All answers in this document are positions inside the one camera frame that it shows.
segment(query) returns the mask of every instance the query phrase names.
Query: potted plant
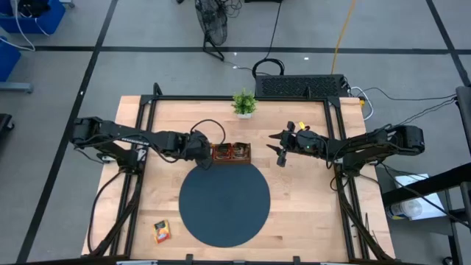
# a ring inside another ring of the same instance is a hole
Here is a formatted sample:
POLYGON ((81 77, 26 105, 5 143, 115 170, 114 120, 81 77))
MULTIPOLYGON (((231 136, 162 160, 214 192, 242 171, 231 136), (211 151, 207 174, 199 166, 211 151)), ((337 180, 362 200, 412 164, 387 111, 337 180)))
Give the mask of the potted plant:
POLYGON ((237 117, 240 119, 250 119, 252 118, 252 113, 255 111, 255 100, 253 93, 247 93, 245 88, 242 90, 242 93, 234 95, 234 113, 237 114, 237 117))

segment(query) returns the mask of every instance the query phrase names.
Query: yellow cable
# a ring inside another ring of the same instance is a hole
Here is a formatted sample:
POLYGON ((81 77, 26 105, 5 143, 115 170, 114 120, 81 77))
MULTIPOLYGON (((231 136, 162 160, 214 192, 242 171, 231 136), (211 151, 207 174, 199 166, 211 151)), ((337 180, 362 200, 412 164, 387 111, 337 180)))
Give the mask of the yellow cable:
POLYGON ((356 3, 356 0, 352 0, 352 4, 350 5, 350 9, 348 10, 347 19, 345 19, 344 27, 341 29, 339 40, 337 41, 337 45, 336 45, 336 51, 333 54, 332 71, 330 71, 330 74, 333 74, 333 70, 336 68, 337 52, 339 51, 341 39, 344 37, 344 33, 345 33, 345 29, 347 28, 348 21, 350 20, 350 15, 352 15, 352 11, 355 8, 355 3, 356 3))

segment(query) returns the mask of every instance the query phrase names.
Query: white cable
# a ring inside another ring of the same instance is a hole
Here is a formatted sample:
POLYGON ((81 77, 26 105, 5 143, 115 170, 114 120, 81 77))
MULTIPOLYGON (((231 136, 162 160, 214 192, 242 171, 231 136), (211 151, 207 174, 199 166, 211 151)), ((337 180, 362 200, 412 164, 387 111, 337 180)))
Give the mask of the white cable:
POLYGON ((373 116, 373 113, 375 112, 375 110, 373 109, 373 105, 371 104, 371 102, 370 102, 368 96, 363 92, 363 90, 361 90, 361 88, 359 88, 359 87, 352 87, 352 88, 350 88, 350 90, 351 90, 351 89, 358 89, 358 90, 361 92, 361 93, 359 93, 359 95, 360 95, 360 94, 363 94, 363 95, 365 96, 366 101, 367 101, 368 104, 369 104, 369 108, 371 109, 371 112, 368 114, 368 116, 367 116, 366 118, 363 118, 363 120, 366 121, 367 119, 371 118, 371 116, 373 116))
POLYGON ((41 26, 39 26, 39 24, 38 24, 38 18, 35 18, 35 22, 36 22, 36 25, 38 26, 38 28, 41 30, 41 32, 43 32, 44 35, 46 35, 46 36, 49 37, 49 34, 47 34, 47 33, 44 31, 44 29, 43 29, 41 26))
MULTIPOLYGON (((32 48, 29 48, 29 47, 23 47, 23 46, 18 46, 18 45, 15 45, 11 42, 8 42, 6 40, 4 40, 3 38, 0 38, 1 41, 5 42, 6 44, 8 45, 11 45, 13 47, 16 47, 18 49, 23 49, 23 50, 27 50, 27 51, 31 51, 31 52, 36 52, 36 47, 32 44, 31 41, 29 41, 29 39, 26 37, 26 35, 23 33, 23 30, 21 29, 21 26, 20 26, 20 21, 18 20, 18 0, 15 0, 15 20, 16 20, 16 25, 18 26, 18 29, 20 30, 20 33, 21 35, 23 35, 23 38, 29 43, 29 45, 31 45, 32 48)), ((38 24, 38 18, 35 18, 35 22, 36 22, 36 25, 38 25, 38 28, 44 33, 44 35, 46 36, 49 36, 49 34, 47 34, 38 24)))

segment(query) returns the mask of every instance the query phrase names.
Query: fan base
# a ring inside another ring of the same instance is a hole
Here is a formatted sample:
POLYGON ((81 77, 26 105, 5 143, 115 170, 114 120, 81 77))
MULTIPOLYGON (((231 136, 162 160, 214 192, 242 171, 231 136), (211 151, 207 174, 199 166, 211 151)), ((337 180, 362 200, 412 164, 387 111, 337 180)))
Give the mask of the fan base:
POLYGON ((203 43, 203 51, 206 52, 207 54, 215 57, 215 58, 218 58, 220 59, 222 62, 224 62, 224 55, 219 51, 219 49, 216 47, 216 45, 214 45, 214 42, 211 40, 211 37, 209 37, 208 35, 205 35, 205 42, 203 43), (207 47, 206 47, 206 43, 209 43, 211 44, 211 46, 213 47, 213 49, 219 54, 214 54, 213 52, 210 52, 207 50, 207 47))

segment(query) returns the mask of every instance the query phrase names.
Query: small wooden tray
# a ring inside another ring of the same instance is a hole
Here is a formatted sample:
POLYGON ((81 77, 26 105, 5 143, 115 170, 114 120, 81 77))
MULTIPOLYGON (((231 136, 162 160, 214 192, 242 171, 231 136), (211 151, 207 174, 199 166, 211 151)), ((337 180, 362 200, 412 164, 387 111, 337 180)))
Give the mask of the small wooden tray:
POLYGON ((225 148, 226 152, 220 152, 220 144, 211 144, 211 155, 213 156, 213 163, 219 165, 226 164, 249 164, 252 161, 252 148, 250 144, 234 143, 234 144, 222 144, 222 148, 225 148), (244 146, 244 157, 238 158, 241 155, 238 151, 238 145, 244 146))

